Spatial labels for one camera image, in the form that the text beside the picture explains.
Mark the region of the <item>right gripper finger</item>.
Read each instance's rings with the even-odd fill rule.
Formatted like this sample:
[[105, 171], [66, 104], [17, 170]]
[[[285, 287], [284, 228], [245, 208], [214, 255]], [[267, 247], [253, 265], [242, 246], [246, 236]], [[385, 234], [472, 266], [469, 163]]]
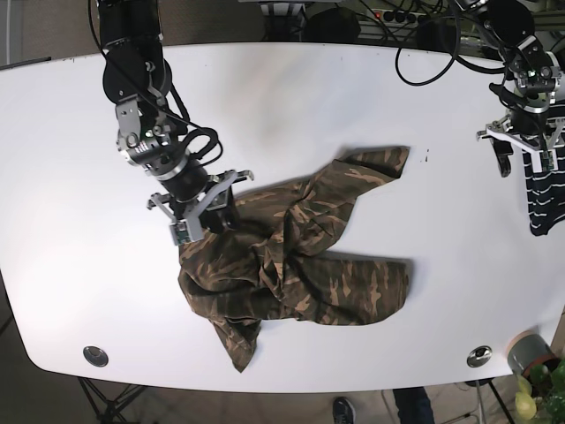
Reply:
[[235, 230], [239, 226], [239, 214], [233, 192], [223, 192], [218, 198], [205, 210], [205, 228], [214, 234]]

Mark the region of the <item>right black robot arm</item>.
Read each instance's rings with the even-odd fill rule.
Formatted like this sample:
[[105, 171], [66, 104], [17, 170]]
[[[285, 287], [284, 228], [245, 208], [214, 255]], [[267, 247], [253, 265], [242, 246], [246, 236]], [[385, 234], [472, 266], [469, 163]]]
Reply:
[[114, 104], [117, 151], [155, 178], [165, 193], [147, 208], [170, 220], [176, 245], [221, 234], [239, 225], [232, 186], [251, 179], [248, 170], [207, 173], [206, 155], [223, 154], [218, 132], [191, 121], [162, 49], [156, 1], [87, 2], [91, 35], [105, 60], [102, 87]]

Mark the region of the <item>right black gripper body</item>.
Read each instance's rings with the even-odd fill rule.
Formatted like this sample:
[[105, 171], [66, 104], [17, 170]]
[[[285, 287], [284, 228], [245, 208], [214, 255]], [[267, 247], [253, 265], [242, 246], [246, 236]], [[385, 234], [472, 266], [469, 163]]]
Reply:
[[149, 210], [158, 209], [169, 218], [169, 232], [175, 246], [182, 246], [204, 238], [205, 210], [218, 196], [232, 191], [232, 186], [254, 180], [250, 170], [226, 170], [210, 175], [194, 164], [179, 164], [174, 168], [145, 167], [146, 174], [154, 177], [166, 190], [153, 193], [147, 200]]

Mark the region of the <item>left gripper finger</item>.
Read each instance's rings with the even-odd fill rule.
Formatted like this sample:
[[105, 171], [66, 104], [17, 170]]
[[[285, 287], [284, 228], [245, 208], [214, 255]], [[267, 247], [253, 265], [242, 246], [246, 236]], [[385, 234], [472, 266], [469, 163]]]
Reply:
[[500, 140], [496, 141], [496, 159], [502, 178], [508, 177], [512, 171], [510, 157], [513, 154], [514, 151], [511, 143]]

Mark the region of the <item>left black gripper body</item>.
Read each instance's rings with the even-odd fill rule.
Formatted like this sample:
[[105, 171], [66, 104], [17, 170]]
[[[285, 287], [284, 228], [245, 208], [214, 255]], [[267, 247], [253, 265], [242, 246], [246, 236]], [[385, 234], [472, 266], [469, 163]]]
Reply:
[[507, 141], [531, 157], [533, 170], [557, 170], [558, 148], [564, 148], [564, 117], [556, 116], [558, 104], [554, 94], [531, 99], [506, 88], [492, 90], [506, 114], [486, 124], [476, 133], [478, 141], [488, 141], [496, 157], [496, 141]]

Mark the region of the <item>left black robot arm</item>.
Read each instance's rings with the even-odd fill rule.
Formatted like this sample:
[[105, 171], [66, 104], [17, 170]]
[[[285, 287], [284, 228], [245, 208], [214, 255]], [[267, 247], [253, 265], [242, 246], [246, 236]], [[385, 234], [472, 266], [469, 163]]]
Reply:
[[[485, 68], [460, 55], [463, 18], [477, 24], [483, 41], [496, 49], [501, 68]], [[558, 107], [558, 93], [564, 86], [564, 60], [544, 48], [535, 35], [535, 21], [527, 7], [518, 1], [450, 1], [448, 9], [436, 21], [453, 19], [455, 41], [446, 51], [447, 65], [431, 79], [415, 82], [400, 72], [400, 56], [395, 56], [395, 71], [400, 80], [411, 87], [424, 87], [440, 79], [459, 63], [477, 73], [502, 76], [489, 90], [496, 95], [506, 114], [486, 124], [476, 133], [477, 140], [488, 141], [495, 153], [502, 177], [511, 172], [509, 157], [519, 148], [530, 157], [535, 173], [560, 169], [559, 153], [564, 149], [564, 116], [552, 112]]]

